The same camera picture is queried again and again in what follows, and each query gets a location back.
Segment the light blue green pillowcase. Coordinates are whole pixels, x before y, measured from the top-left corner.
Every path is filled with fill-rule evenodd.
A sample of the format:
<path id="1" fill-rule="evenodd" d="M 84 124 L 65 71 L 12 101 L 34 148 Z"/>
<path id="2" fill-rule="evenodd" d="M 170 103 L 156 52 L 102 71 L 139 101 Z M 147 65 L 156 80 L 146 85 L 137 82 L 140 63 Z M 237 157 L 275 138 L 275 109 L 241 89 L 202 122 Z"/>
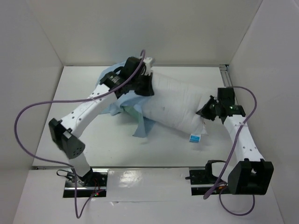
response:
<path id="1" fill-rule="evenodd" d="M 109 72 L 113 72 L 116 75 L 116 68 L 119 65 L 124 65 L 126 61 L 121 63 L 114 64 L 107 69 L 105 69 L 99 76 L 97 84 L 100 84 L 100 80 Z M 133 91 L 129 91 L 126 94 L 121 94 L 117 101 L 108 108 L 106 108 L 102 114 L 110 113 L 110 115 L 114 116 L 118 113 L 126 112 L 133 118 L 137 120 L 137 129 L 133 134 L 134 137 L 145 138 L 148 136 L 155 122 L 150 120 L 144 116 L 142 107 L 147 103 L 151 96 L 140 96 L 135 94 Z"/>

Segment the white pillow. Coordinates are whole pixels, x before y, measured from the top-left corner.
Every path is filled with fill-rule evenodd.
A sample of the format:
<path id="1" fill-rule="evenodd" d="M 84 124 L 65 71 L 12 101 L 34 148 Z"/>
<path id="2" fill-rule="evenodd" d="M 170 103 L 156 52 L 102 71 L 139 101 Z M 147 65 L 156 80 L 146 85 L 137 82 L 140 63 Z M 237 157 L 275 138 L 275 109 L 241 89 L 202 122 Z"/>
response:
<path id="1" fill-rule="evenodd" d="M 154 95 L 142 105 L 143 116 L 188 135 L 206 134 L 205 122 L 196 113 L 222 86 L 218 68 L 155 68 Z"/>

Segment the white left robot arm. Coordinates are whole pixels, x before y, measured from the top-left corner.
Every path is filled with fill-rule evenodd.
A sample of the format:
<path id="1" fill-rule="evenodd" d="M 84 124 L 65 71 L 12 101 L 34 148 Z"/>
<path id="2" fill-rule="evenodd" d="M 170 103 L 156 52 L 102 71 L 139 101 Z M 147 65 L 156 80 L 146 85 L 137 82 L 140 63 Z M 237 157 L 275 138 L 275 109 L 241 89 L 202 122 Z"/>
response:
<path id="1" fill-rule="evenodd" d="M 106 73 L 89 96 L 70 114 L 61 120 L 52 119 L 49 129 L 53 142 L 64 152 L 75 168 L 75 180 L 87 186 L 95 178 L 84 156 L 85 144 L 79 139 L 86 127 L 105 109 L 125 97 L 147 98 L 154 95 L 152 66 L 154 59 L 129 57 L 123 66 Z"/>

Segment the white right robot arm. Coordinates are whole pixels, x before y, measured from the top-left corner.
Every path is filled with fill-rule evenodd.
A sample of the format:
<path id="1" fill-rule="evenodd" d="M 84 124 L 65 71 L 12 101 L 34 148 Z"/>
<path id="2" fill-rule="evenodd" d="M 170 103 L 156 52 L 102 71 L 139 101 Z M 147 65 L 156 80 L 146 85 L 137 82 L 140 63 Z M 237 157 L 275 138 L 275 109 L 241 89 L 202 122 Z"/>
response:
<path id="1" fill-rule="evenodd" d="M 235 104 L 234 88 L 218 88 L 217 96 L 210 96 L 197 113 L 211 121 L 219 118 L 233 144 L 226 161 L 207 162 L 204 178 L 214 185 L 204 194 L 204 199 L 209 198 L 221 182 L 228 185 L 233 195 L 265 195 L 274 167 L 258 151 L 247 126 L 253 113 L 246 115 L 243 107 Z"/>

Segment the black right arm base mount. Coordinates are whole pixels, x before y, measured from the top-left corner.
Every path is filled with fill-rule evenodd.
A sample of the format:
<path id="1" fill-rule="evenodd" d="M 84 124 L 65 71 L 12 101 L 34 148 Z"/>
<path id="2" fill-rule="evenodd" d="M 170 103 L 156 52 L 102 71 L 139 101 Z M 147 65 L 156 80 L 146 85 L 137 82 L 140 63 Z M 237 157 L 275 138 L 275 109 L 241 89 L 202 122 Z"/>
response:
<path id="1" fill-rule="evenodd" d="M 201 196 L 204 195 L 216 182 L 220 172 L 222 171 L 225 161 L 222 160 L 208 160 L 204 167 L 190 168 L 189 176 L 185 177 L 186 180 L 190 181 L 191 184 L 191 195 Z M 228 175 L 233 170 L 233 167 L 228 165 L 220 182 L 228 183 Z M 230 191 L 225 188 L 226 184 L 219 185 L 216 190 L 213 191 L 212 195 L 219 194 L 220 190 L 224 189 L 223 194 L 230 194 Z"/>

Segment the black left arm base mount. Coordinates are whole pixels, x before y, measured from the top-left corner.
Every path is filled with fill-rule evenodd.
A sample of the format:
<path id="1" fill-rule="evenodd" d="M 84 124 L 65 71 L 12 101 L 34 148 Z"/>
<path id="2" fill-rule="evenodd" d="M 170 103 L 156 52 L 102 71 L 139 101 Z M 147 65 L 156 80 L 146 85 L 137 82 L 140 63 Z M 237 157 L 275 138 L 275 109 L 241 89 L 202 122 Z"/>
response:
<path id="1" fill-rule="evenodd" d="M 63 198 L 73 198 L 75 194 L 75 178 L 71 170 L 59 169 L 56 172 L 57 176 L 65 178 Z M 89 180 L 82 181 L 77 178 L 77 197 L 88 198 L 91 195 L 94 197 L 107 196 L 107 169 L 93 169 L 93 177 Z"/>

